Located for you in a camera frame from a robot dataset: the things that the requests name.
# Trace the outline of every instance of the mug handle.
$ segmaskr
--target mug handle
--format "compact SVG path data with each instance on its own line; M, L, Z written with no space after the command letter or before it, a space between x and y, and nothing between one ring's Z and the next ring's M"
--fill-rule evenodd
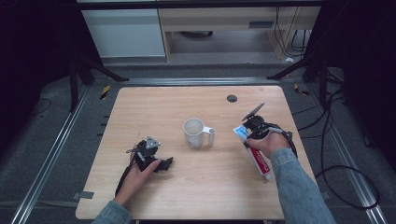
M209 134L209 146L213 147L213 142L215 141L215 132L216 130L210 127L204 127L203 129L204 133L208 133Z

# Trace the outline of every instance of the black pole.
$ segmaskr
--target black pole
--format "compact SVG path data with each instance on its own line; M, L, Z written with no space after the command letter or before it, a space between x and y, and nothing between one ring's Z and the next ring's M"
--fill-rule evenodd
M97 64L97 63L94 63L93 61L91 61L90 59L88 59L88 58L86 58L86 57L84 57L84 56L80 56L80 57L79 57L79 60L80 60L82 63L87 64L88 66L90 66L90 67L92 67L92 68L98 70L99 72L105 74L105 75L108 76L108 77L113 78L114 80L116 80L116 81L118 81L118 82L120 82L120 81L129 81L129 78L120 77L120 76L118 76L118 75L112 73L111 71L105 69L103 66L101 66L101 65L99 65L99 64Z
M334 19L332 19L328 27L323 31L323 34L319 37L318 41L314 43L310 48L308 42L308 46L304 53L304 57L299 62L291 65L290 67L286 68L285 70L281 71L280 73L274 76L268 77L268 79L281 79L282 77L288 75L294 70L307 66L303 79L304 81L313 81L317 73L320 71L320 67L322 63L321 58L324 57L323 56L324 54L329 55L328 51L332 50L329 49L328 45L330 46L329 43L333 43L334 41L336 41L338 33L340 33L340 27L343 26L340 23L341 20L340 18L345 17L346 8L350 7L351 5L350 2L352 1L353 0L329 1L333 3L333 5L330 5L330 7L339 6L340 3L342 5L340 10L334 12L336 13Z
M321 71L320 71L320 82L319 82L319 101L322 104L324 109L327 109L326 106L326 92L327 92L327 62L326 58L323 56Z
M95 81L95 78L87 65L81 61L76 61L76 67L78 76L81 78L84 85L91 85Z
M78 104L78 85L77 85L77 73L75 69L75 62L72 61L69 65L69 75L70 75L70 92L71 92L71 105L70 112L72 112L76 105Z

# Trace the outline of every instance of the white mug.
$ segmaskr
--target white mug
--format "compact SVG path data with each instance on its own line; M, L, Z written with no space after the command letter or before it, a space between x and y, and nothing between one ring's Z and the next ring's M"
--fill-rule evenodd
M209 146L213 146L215 129L206 127L200 119L188 119L183 124L184 135L189 147L201 147L204 142L204 133L209 134Z

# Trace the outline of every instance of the white cabinet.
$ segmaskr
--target white cabinet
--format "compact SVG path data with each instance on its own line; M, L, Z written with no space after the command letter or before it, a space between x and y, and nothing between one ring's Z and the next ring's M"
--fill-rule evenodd
M120 2L78 0L79 3L112 1ZM104 61L165 57L157 9L83 10L82 14Z

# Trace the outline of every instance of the gray floor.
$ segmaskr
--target gray floor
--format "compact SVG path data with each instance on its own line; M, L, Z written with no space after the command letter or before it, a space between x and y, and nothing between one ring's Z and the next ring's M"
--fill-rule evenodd
M91 169L96 150L105 130L106 116L111 113L117 92L124 86L158 85L152 82L161 78L173 78L168 85L175 85L181 78L242 78L256 80L252 85L279 85L285 92L290 111L298 128L311 123L320 115L317 106L317 83L303 83L304 69L299 69L290 77L280 81L268 81L265 77L280 72L289 63L275 59L266 36L260 32L214 32L213 36L202 37L191 34L177 34L173 54L169 63L139 63L134 66L109 66L118 75L130 77L128 84L116 83L98 72L90 87L79 86L80 91L88 90L85 102L77 116L59 156L49 173L46 184L39 194L37 204L27 219L27 223L90 223L90 220L78 220L75 217L77 200L72 199L76 191L82 191ZM293 88L299 85L300 91L309 91L310 95L300 94ZM100 100L103 87L111 85L105 100ZM337 87L329 85L331 92ZM9 223L35 180L37 173L56 142L59 131L69 116L70 92L69 80L63 78L47 85L42 93L33 115L16 136L11 146L11 154L2 158L0 173L0 223ZM380 211L388 223L396 223L393 213L396 211L396 174L389 167L381 152L374 147L364 145L364 135L357 121L342 100L332 104L332 132L342 136L343 143L357 166L374 180L381 193ZM315 174L320 171L319 135L323 121L310 129L300 132L304 148ZM325 166L343 163L343 155L337 149L328 132L324 142ZM350 180L350 174L343 171L331 171L328 179L332 187L343 197L359 203L360 197ZM336 198L326 187L322 177L317 179L320 191L329 193L326 204L330 207L338 223L382 223L373 221L363 210L352 208ZM57 203L49 206L48 202ZM72 203L64 207L64 202Z

